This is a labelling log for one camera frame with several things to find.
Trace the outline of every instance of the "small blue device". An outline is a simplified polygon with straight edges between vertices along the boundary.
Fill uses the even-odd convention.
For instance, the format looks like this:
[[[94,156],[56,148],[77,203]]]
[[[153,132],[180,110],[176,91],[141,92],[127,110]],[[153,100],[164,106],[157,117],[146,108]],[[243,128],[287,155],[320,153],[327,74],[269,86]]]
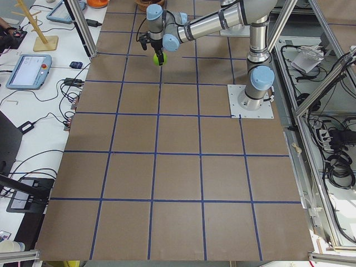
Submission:
[[[82,10],[85,8],[85,5],[85,2],[79,2],[79,6]],[[46,15],[46,18],[50,21],[62,22],[66,24],[72,23],[72,18],[69,15],[63,1],[60,1],[60,3],[58,3],[58,5],[56,5],[55,8],[48,15]]]
[[[22,55],[13,69],[6,87],[17,90],[39,89],[50,70],[50,55]]]

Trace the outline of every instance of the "black clamp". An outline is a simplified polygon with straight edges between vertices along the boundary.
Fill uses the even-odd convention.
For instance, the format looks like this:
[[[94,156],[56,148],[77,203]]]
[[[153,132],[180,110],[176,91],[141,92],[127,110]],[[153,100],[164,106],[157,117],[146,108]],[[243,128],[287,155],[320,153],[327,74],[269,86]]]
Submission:
[[[225,15],[224,15],[224,10],[221,9],[219,10],[219,12],[217,13],[217,15],[219,16],[219,20],[220,20],[220,25],[223,29],[228,29],[228,22],[226,21]]]

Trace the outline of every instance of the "robotic arm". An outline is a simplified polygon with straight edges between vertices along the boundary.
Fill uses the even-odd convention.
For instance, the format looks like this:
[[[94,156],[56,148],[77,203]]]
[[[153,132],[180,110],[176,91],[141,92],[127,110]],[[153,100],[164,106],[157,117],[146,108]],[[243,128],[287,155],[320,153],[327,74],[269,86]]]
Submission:
[[[151,44],[161,66],[165,61],[163,48],[177,51],[182,43],[238,24],[250,25],[249,84],[239,99],[243,108],[257,110],[274,81],[273,71],[264,65],[270,57],[266,44],[268,15],[276,3],[277,0],[220,0],[219,11],[192,21],[187,20],[185,13],[170,12],[152,4],[147,8],[149,31],[139,41],[144,50]]]

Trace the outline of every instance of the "floor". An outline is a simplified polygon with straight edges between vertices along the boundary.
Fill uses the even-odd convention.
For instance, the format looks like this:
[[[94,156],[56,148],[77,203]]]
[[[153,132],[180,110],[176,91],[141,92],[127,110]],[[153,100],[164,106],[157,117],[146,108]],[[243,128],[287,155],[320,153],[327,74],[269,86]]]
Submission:
[[[351,46],[356,46],[356,2],[353,0],[317,0],[317,3],[342,50],[344,53],[349,52]]]
[[[23,0],[23,2],[27,7],[30,7],[31,5],[33,5],[35,0]],[[15,19],[18,21],[17,24],[11,24],[12,27],[18,27],[24,19],[23,16],[12,13],[12,11],[22,13],[22,10],[19,7],[14,7],[16,3],[17,1],[0,0],[0,17]]]
[[[217,1],[169,0],[201,16]],[[231,119],[249,40],[183,44],[163,67],[111,1],[36,248],[43,260],[305,260],[313,250],[278,113]]]

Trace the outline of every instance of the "wooden stand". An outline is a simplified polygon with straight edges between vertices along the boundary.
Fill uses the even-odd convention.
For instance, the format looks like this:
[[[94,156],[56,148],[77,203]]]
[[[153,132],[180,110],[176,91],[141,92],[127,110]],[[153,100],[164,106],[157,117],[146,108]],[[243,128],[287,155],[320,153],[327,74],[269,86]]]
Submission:
[[[58,36],[46,36],[47,43],[43,43],[41,38],[37,37],[34,42],[33,50],[35,52],[53,51],[57,49]]]
[[[38,11],[34,14],[31,14],[26,7],[26,5],[23,3],[23,0],[17,0],[17,4],[15,7],[21,7],[22,11],[24,14],[18,13],[18,12],[13,12],[14,14],[17,15],[22,15],[28,18],[29,22],[31,23],[33,30],[36,31],[38,34],[38,37],[36,38],[36,41],[33,46],[33,51],[39,52],[39,51],[53,51],[57,49],[57,44],[58,44],[58,36],[47,36],[45,37],[40,30],[39,26],[37,25],[37,14],[39,14],[41,11]]]

